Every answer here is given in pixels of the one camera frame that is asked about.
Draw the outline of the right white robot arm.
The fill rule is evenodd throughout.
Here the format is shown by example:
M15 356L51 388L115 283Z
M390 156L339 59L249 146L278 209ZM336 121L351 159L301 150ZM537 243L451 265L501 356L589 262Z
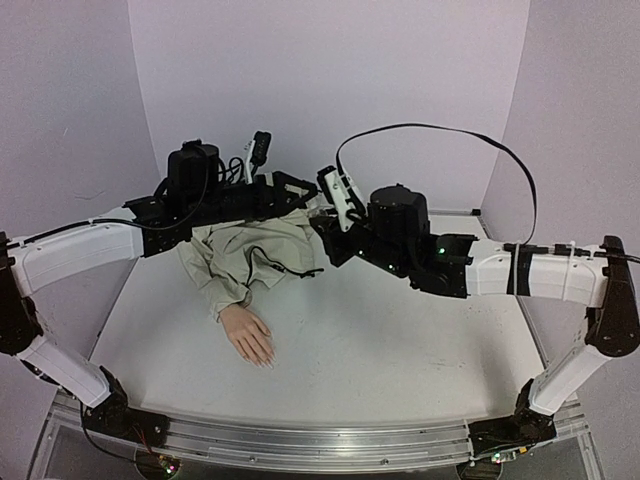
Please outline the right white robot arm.
M632 258L616 236L579 248L433 234L425 197L401 185L375 191L363 214L333 200L310 223L335 267L358 257L427 294L511 295L585 306L571 346L522 387L513 414L470 424L477 458L554 439L554 416L565 400L607 362L639 347Z

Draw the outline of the mannequin hand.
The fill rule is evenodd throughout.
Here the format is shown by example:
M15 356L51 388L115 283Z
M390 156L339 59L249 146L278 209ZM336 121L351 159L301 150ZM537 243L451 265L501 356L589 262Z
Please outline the mannequin hand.
M275 351L271 331L258 316L234 304L220 312L219 320L228 340L243 359L257 367L273 367Z

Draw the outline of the beige jacket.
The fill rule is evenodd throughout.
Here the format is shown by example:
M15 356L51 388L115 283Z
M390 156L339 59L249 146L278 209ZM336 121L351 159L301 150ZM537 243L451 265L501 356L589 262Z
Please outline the beige jacket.
M270 289L287 276L321 272L315 265L313 229L305 210L264 221L197 227L177 252L187 275L206 299L214 319L230 305L251 303L251 287Z

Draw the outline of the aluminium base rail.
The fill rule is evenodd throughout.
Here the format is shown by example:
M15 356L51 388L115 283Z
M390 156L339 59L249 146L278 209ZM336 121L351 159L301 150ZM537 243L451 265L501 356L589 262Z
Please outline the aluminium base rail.
M139 445L145 452L214 464L291 472L365 473L409 471L482 460L501 464L589 429L572 399L551 425L525 437L507 418L378 427L293 427L250 425L167 416L136 409L118 393L79 415L77 401L64 392L54 404L79 418L104 440Z

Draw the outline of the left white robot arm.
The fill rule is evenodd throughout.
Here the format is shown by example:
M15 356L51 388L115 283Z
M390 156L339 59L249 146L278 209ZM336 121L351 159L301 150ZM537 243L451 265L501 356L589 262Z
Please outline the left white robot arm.
M1 352L50 378L94 412L116 437L131 433L133 411L104 369L60 346L37 318L32 295L73 275L124 260L149 258L190 240L196 227L262 221L304 208L317 186L287 173L260 174L270 136L255 135L243 165L225 164L216 146L184 143L168 158L156 191L105 215L32 237L1 239Z

